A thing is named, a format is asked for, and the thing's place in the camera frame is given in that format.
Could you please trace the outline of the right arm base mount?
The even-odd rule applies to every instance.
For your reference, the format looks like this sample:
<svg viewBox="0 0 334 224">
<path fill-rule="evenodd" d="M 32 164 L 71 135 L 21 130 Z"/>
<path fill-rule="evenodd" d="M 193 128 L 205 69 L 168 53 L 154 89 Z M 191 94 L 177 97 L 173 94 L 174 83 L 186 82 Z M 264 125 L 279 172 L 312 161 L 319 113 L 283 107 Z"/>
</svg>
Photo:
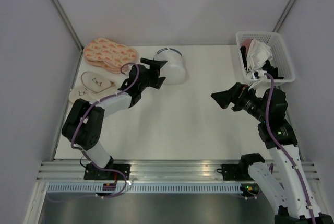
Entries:
<svg viewBox="0 0 334 224">
<path fill-rule="evenodd" d="M 252 178 L 245 174 L 239 164 L 222 164 L 221 174 L 224 181 L 251 181 Z"/>
</svg>

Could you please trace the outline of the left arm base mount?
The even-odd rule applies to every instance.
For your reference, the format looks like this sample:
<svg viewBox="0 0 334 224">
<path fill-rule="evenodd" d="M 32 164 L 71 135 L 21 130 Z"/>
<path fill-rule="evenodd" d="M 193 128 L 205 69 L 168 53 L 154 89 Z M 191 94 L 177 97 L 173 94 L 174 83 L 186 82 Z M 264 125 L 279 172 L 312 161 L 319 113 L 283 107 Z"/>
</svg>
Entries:
<svg viewBox="0 0 334 224">
<path fill-rule="evenodd" d="M 129 179 L 130 175 L 130 164 L 111 164 L 110 167 L 107 167 L 108 171 L 102 171 L 101 169 L 96 168 L 93 164 L 89 163 L 86 165 L 85 173 L 83 176 L 84 180 L 88 181 L 107 181 L 107 180 L 117 180 L 124 181 L 124 178 L 121 174 L 115 172 L 115 170 L 124 174 L 126 179 Z"/>
</svg>

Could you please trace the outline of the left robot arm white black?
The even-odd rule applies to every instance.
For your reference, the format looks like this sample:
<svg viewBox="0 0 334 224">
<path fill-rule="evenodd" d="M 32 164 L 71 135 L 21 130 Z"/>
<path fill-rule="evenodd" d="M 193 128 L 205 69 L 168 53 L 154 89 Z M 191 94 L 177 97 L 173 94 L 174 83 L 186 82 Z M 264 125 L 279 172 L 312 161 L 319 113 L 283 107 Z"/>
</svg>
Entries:
<svg viewBox="0 0 334 224">
<path fill-rule="evenodd" d="M 142 92 L 148 88 L 160 89 L 165 77 L 160 76 L 166 60 L 141 58 L 140 64 L 130 63 L 131 70 L 118 89 L 118 92 L 98 99 L 87 101 L 77 99 L 63 125 L 62 135 L 70 141 L 72 149 L 79 150 L 96 168 L 96 175 L 109 180 L 116 170 L 113 158 L 100 143 L 102 124 L 106 117 L 133 107 Z"/>
</svg>

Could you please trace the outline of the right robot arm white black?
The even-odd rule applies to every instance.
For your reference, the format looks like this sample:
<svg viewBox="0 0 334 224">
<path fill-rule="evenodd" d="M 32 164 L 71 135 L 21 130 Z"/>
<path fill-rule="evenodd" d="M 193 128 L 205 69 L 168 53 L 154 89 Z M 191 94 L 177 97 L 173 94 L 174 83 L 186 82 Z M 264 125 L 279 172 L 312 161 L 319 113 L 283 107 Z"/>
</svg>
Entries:
<svg viewBox="0 0 334 224">
<path fill-rule="evenodd" d="M 274 212 L 275 223 L 333 223 L 314 198 L 302 167 L 300 151 L 292 126 L 285 118 L 288 107 L 285 93 L 271 85 L 257 97 L 255 89 L 237 82 L 232 88 L 211 94 L 213 100 L 234 112 L 244 110 L 259 121 L 258 134 L 280 174 L 278 182 L 259 153 L 242 155 L 238 173 L 253 179 Z"/>
</svg>

